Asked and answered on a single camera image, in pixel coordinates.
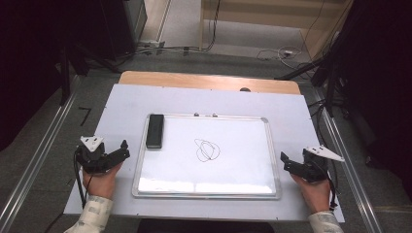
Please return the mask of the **wooden table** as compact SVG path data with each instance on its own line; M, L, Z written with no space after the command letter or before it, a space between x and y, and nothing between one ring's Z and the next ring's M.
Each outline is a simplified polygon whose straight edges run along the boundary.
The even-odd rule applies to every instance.
M247 88L251 92L301 94L298 84L293 81L262 80L221 75L125 71L120 75L119 83L218 90L240 90Z

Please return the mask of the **person's left hand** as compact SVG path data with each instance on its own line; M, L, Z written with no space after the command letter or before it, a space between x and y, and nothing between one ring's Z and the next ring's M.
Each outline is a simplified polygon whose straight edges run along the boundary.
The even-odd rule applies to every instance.
M83 171L83 184L89 195L113 199L116 187L116 175L122 164L118 164L105 174L91 175Z

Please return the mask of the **light wooden shelf unit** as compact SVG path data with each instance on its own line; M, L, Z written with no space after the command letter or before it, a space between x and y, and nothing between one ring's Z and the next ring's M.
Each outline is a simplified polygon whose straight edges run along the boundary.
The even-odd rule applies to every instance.
M198 45L205 19L298 28L311 58L320 58L345 23L355 0L201 0Z

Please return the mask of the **person's dark lap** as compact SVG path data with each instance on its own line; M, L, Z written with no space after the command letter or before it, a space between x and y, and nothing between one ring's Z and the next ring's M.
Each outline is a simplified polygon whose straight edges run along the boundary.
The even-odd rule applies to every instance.
M143 219L137 233L275 233L269 223L243 221Z

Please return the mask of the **dark curtain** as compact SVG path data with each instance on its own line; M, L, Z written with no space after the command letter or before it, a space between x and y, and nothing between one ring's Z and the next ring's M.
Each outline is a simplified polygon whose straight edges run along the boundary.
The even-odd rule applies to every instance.
M369 155L412 200L412 0L354 0L341 38L344 91Z
M0 151L61 88L59 53L92 0L0 0Z

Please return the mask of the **aluminium floor rail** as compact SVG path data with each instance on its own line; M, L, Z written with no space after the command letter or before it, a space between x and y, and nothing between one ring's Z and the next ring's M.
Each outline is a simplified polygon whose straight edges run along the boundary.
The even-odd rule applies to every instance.
M326 110L321 111L321 116L327 129L328 135L328 139L326 140L325 135L321 134L322 141L327 144L327 147L329 149L334 149L345 159L345 162L342 164L342 169L349 187L351 188L352 194L354 195L355 202L357 204L367 232L384 233L383 228L381 227L380 222L375 215L366 191L361 183L360 176L358 175L347 151L345 143L342 140L339 129L335 123L335 118L330 117Z
M52 143L54 142L61 125L73 105L79 86L82 84L83 80L84 77L76 75L70 82L69 86L72 87L72 92L69 94L66 102L63 105L58 106L56 109L41 141L35 147L29 162L20 174L19 179L11 190L5 204L0 208L0 233L7 233L11 228L19 209L48 156Z

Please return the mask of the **grey power strip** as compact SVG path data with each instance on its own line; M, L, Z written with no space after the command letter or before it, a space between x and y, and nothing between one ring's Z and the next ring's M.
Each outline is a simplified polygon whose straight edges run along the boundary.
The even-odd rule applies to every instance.
M144 53L144 54L162 54L164 49L164 42L157 42L157 41L150 41L150 42L142 42L138 44L137 53Z

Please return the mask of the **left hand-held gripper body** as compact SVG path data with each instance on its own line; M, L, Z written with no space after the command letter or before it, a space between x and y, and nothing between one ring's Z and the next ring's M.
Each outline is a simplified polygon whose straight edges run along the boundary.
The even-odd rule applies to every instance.
M75 150L75 158L88 174L106 173L110 170L102 137L82 136L81 144Z

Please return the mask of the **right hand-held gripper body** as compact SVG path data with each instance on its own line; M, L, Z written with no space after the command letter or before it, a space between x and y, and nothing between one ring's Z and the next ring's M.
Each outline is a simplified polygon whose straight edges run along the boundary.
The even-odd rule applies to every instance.
M335 160L344 162L345 159L329 150L325 146L314 146L303 149L304 158L304 175L303 179L308 183L315 183L326 180L328 178L328 162Z

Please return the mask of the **person's right hand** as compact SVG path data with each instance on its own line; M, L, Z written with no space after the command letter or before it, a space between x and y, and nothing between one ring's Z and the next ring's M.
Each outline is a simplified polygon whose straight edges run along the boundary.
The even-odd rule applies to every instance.
M291 175L291 177L298 184L312 214L329 210L330 184L328 180L308 183L297 175Z

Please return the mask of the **black metal stand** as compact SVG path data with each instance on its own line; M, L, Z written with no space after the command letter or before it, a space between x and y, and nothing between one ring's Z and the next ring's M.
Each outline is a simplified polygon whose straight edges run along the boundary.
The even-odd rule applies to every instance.
M120 73L120 70L115 65L109 63L104 58L98 56L91 50L87 49L85 46L79 43L75 43L71 40L65 41L62 44L59 53L62 90L62 96L60 100L61 106L63 106L68 101L71 95L69 65L73 66L75 72L78 75L86 76L89 70L88 65L86 63L87 57L90 57L92 60L96 61L103 67L109 69L113 73Z
M324 82L327 82L326 101L324 103L324 107L330 117L333 117L332 104L333 93L337 82L338 58L347 44L346 40L350 36L355 24L356 23L352 19L346 19L342 30L335 41L331 44L329 51L325 55L318 58L314 62L304 65L296 71L278 78L278 81L289 81L312 68L316 68L317 71L311 79L311 84L314 87L320 87L324 84Z

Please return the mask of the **large white board sheet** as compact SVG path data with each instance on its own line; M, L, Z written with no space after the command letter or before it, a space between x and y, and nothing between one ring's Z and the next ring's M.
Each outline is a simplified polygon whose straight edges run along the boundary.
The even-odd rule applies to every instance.
M276 154L281 197L248 200L133 196L138 155L142 139L147 139L152 114L266 118ZM95 133L103 138L108 151L118 149L123 140L128 143L130 156L120 169L115 192L113 212L117 216L295 221L309 215L298 186L280 160L282 151L299 161L304 148L318 143L301 95L117 84Z

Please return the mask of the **silver framed whiteboard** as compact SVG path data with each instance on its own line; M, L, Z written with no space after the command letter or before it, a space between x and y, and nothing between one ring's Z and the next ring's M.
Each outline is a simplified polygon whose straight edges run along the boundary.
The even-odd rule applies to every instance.
M264 117L165 115L162 146L150 149L142 140L132 185L137 198L281 197Z

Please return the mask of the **black whiteboard eraser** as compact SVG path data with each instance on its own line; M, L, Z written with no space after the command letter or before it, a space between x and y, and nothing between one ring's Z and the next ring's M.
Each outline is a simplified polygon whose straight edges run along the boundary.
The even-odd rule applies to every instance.
M150 115L146 139L146 147L148 149L162 148L163 126L164 115Z

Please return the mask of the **black cabinet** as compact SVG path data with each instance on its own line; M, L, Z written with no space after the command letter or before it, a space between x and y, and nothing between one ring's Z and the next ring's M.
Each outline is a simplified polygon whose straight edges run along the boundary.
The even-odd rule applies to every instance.
M108 34L108 58L136 51L148 16L145 0L100 0Z

